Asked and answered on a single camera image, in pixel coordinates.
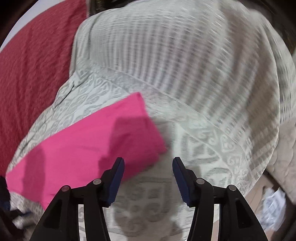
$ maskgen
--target pink towel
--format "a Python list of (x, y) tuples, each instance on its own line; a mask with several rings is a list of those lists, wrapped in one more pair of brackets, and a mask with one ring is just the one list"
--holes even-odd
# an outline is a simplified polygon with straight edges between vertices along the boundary
[(140, 93), (105, 107), (32, 149), (6, 175), (8, 190), (47, 208), (63, 185), (85, 186), (125, 160), (124, 179), (144, 170), (166, 151)]

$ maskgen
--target silver screw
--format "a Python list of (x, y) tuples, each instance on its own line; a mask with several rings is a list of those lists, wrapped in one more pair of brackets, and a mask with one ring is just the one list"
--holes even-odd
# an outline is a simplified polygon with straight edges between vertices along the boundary
[(202, 178), (198, 178), (198, 179), (196, 179), (196, 183), (198, 183), (198, 184), (204, 184), (205, 181)]
[(62, 192), (66, 192), (66, 191), (68, 191), (69, 190), (69, 186), (63, 186), (62, 187)]
[(95, 179), (95, 180), (93, 180), (93, 184), (94, 185), (99, 185), (101, 182), (102, 182), (101, 179)]
[(235, 191), (235, 190), (237, 189), (237, 187), (234, 186), (234, 185), (229, 185), (229, 189), (230, 189), (231, 191)]

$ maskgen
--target red fabric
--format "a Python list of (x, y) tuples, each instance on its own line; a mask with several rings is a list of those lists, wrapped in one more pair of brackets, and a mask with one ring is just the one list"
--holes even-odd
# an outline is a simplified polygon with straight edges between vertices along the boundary
[(7, 173), (7, 186), (46, 209), (62, 186), (85, 186), (111, 169), (117, 157), (124, 159), (126, 180), (165, 151), (137, 92), (39, 143)]
[(85, 0), (59, 3), (29, 22), (0, 53), (0, 175), (69, 78), (73, 38), (85, 18)]

